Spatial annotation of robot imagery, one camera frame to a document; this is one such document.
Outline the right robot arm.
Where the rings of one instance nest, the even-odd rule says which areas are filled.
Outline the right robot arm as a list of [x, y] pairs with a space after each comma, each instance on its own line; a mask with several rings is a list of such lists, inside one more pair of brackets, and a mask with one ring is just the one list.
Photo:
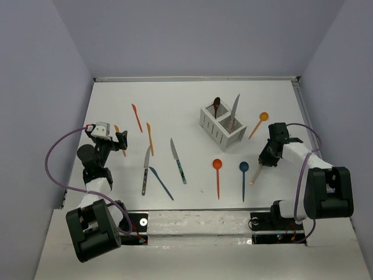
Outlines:
[[290, 218], [349, 218], [354, 212], [351, 174], [318, 157], [319, 148], [308, 149], [302, 140], [291, 137], [290, 124], [276, 122], [268, 126], [269, 138], [259, 155], [259, 167], [276, 167], [282, 159], [299, 169], [293, 200], [277, 200], [268, 214], [269, 224], [281, 229]]

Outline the yellow-orange plastic spoon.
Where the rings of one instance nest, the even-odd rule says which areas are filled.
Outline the yellow-orange plastic spoon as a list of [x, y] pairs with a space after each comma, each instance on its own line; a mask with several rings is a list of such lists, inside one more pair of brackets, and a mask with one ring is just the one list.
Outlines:
[[251, 139], [251, 138], [252, 138], [252, 136], [254, 135], [254, 133], [256, 132], [256, 130], [259, 128], [259, 126], [260, 126], [264, 121], [267, 121], [268, 118], [269, 118], [269, 115], [268, 115], [267, 112], [262, 112], [262, 113], [260, 113], [260, 115], [259, 115], [259, 121], [258, 121], [257, 125], [255, 126], [255, 128], [252, 130], [252, 132], [251, 132], [251, 134], [250, 134], [250, 136], [249, 136], [248, 139]]

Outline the dark brown spoon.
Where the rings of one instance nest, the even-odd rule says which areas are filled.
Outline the dark brown spoon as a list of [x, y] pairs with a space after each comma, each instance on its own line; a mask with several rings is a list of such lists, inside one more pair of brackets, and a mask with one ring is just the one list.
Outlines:
[[213, 101], [214, 118], [215, 118], [215, 119], [217, 118], [217, 111], [218, 111], [218, 109], [219, 109], [220, 102], [221, 102], [220, 97], [216, 97], [216, 98], [214, 99], [214, 101]]

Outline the red-orange plastic knife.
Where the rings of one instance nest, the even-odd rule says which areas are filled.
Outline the red-orange plastic knife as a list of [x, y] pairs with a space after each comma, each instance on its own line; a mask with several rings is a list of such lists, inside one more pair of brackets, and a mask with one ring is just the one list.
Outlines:
[[140, 121], [139, 116], [138, 116], [137, 107], [133, 103], [131, 104], [131, 106], [133, 108], [133, 111], [134, 111], [134, 114], [135, 114], [135, 117], [136, 117], [136, 121], [137, 121], [138, 127], [140, 129], [140, 132], [143, 133], [143, 128], [142, 128], [142, 124], [141, 124], [141, 121]]

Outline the steel knife pink handle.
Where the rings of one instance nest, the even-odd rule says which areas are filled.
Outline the steel knife pink handle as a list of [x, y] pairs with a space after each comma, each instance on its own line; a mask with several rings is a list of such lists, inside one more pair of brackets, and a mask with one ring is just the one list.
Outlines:
[[232, 127], [233, 127], [235, 113], [236, 113], [236, 110], [237, 110], [239, 99], [240, 99], [240, 94], [238, 94], [238, 96], [235, 98], [235, 101], [234, 101], [234, 104], [233, 104], [233, 107], [232, 107], [232, 110], [231, 110], [230, 123], [229, 123], [229, 126], [228, 126], [228, 133], [229, 134], [232, 132]]

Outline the steel knife teal handle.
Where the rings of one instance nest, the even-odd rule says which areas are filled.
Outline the steel knife teal handle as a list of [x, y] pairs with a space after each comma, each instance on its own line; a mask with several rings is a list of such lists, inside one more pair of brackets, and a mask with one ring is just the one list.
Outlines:
[[184, 171], [183, 171], [183, 169], [182, 169], [182, 165], [181, 165], [180, 159], [179, 159], [179, 157], [178, 157], [178, 153], [177, 153], [177, 151], [176, 151], [176, 148], [175, 148], [175, 145], [174, 145], [174, 141], [173, 141], [172, 138], [170, 139], [170, 146], [171, 146], [171, 152], [172, 152], [172, 154], [173, 154], [173, 157], [174, 157], [174, 159], [175, 159], [175, 161], [176, 161], [176, 163], [177, 163], [178, 170], [179, 170], [180, 175], [181, 175], [181, 178], [182, 178], [182, 182], [183, 182], [184, 184], [187, 184], [187, 180], [186, 180], [186, 178], [185, 178], [185, 174], [184, 174]]

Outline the red-orange plastic spoon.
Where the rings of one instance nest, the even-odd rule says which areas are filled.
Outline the red-orange plastic spoon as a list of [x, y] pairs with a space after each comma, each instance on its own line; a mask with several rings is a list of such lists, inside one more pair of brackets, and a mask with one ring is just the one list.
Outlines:
[[212, 163], [213, 168], [216, 170], [216, 188], [217, 188], [217, 198], [220, 199], [220, 169], [222, 167], [222, 161], [220, 159], [215, 159]]

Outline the blue plastic spoon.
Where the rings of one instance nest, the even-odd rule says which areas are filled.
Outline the blue plastic spoon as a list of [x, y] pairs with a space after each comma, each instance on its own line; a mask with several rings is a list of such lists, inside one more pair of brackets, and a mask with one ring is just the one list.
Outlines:
[[242, 173], [242, 201], [245, 201], [245, 174], [249, 170], [249, 164], [247, 162], [241, 162], [239, 169]]

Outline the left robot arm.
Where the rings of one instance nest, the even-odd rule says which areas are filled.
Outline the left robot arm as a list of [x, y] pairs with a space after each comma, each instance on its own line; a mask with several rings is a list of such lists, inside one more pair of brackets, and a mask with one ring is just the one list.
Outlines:
[[116, 132], [113, 141], [104, 131], [103, 136], [87, 131], [95, 145], [84, 144], [77, 151], [82, 162], [83, 181], [86, 193], [74, 210], [66, 214], [66, 222], [80, 262], [86, 262], [100, 255], [120, 248], [120, 230], [130, 221], [124, 205], [107, 197], [112, 190], [113, 179], [105, 163], [111, 151], [126, 150], [127, 131]]

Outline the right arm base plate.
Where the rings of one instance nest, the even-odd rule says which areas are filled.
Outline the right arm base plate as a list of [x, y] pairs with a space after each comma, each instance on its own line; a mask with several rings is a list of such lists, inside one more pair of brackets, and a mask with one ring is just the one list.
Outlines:
[[301, 224], [293, 218], [283, 218], [270, 212], [251, 212], [248, 227], [252, 232], [253, 244], [306, 244]]

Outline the beige plastic spoon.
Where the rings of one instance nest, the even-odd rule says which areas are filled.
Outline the beige plastic spoon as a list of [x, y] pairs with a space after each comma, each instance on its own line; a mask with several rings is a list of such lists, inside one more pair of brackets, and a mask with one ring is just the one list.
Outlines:
[[256, 169], [256, 171], [255, 171], [255, 173], [254, 173], [254, 175], [251, 178], [250, 183], [249, 183], [251, 186], [255, 184], [255, 182], [256, 182], [256, 180], [257, 180], [257, 178], [258, 178], [261, 170], [262, 170], [262, 165], [259, 164], [258, 167], [257, 167], [257, 169]]

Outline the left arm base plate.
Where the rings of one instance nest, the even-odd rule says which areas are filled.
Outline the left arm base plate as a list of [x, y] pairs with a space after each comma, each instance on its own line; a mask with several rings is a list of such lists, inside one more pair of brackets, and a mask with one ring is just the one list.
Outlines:
[[132, 222], [132, 231], [129, 235], [120, 234], [122, 246], [145, 246], [148, 244], [147, 227], [149, 224], [148, 212], [129, 212]]

